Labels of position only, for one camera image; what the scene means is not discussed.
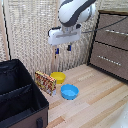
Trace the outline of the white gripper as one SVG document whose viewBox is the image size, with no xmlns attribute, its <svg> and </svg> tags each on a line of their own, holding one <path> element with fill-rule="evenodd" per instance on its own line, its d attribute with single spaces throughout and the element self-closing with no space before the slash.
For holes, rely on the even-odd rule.
<svg viewBox="0 0 128 128">
<path fill-rule="evenodd" d="M 81 26 L 74 27 L 55 27 L 48 31 L 48 43 L 52 46 L 77 41 L 81 36 Z M 67 51 L 71 51 L 72 45 L 68 45 Z M 59 48 L 55 49 L 55 56 L 59 54 Z"/>
</svg>

